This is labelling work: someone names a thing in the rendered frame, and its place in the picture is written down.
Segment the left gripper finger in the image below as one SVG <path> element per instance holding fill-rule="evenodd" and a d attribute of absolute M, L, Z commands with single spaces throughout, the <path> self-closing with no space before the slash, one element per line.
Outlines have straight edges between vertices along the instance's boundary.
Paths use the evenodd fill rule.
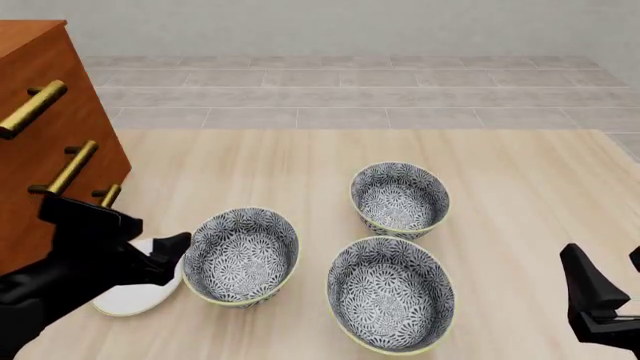
<path fill-rule="evenodd" d="M 191 233 L 184 232 L 153 239 L 149 257 L 156 263 L 178 263 L 191 245 L 191 236 Z"/>
<path fill-rule="evenodd" d="M 132 284 L 165 286 L 176 278 L 177 269 L 179 269 L 178 261 L 143 263 L 133 270 Z"/>

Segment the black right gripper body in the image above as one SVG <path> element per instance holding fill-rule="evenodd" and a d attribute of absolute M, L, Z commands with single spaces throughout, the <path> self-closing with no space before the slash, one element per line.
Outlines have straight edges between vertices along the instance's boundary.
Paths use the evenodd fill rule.
<path fill-rule="evenodd" d="M 607 347 L 640 347 L 640 314 L 618 314 L 616 308 L 569 306 L 569 325 L 581 343 Z"/>

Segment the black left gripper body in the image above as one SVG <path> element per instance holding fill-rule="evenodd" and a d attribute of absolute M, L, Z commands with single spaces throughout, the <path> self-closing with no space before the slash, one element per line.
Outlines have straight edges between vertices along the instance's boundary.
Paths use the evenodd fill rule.
<path fill-rule="evenodd" d="M 49 256 L 73 275 L 105 287 L 150 283 L 148 257 L 130 244 L 142 233 L 140 218 L 57 196 L 43 198 L 38 217 L 55 226 Z"/>

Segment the patterned black and white bowl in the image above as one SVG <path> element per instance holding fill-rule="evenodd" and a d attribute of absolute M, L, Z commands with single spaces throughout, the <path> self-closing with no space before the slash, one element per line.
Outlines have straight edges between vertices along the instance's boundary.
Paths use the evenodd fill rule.
<path fill-rule="evenodd" d="M 275 296 L 299 258 L 300 239 L 282 215 L 259 207 L 230 209 L 192 233 L 183 281 L 206 302 L 249 308 Z"/>
<path fill-rule="evenodd" d="M 371 232 L 412 242 L 444 221 L 451 205 L 437 176 L 406 162 L 364 167 L 353 177 L 349 192 L 354 209 Z"/>
<path fill-rule="evenodd" d="M 439 260 L 405 239 L 370 236 L 331 263 L 330 311 L 357 344 L 390 356 L 425 353 L 451 329 L 454 287 Z"/>

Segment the wooden cabinet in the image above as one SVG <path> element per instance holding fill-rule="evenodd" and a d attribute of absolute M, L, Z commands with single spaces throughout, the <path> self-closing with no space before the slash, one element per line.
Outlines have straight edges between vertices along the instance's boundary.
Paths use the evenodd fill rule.
<path fill-rule="evenodd" d="M 63 20 L 0 20 L 0 121 L 29 100 L 27 89 L 61 80 L 67 92 L 13 140 L 0 139 L 0 275 L 46 256 L 52 224 L 38 218 L 48 185 L 71 160 L 66 146 L 99 149 L 61 196 L 98 204 L 95 190 L 121 185 L 131 164 Z"/>

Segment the white plate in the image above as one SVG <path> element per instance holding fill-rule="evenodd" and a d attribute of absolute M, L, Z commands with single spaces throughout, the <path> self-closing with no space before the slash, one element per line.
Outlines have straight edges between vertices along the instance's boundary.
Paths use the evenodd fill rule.
<path fill-rule="evenodd" d="M 91 304 L 100 313 L 111 317 L 129 317 L 149 311 L 168 299 L 181 284 L 183 259 L 184 257 L 180 257 L 172 280 L 164 286 L 117 286 L 93 299 Z"/>

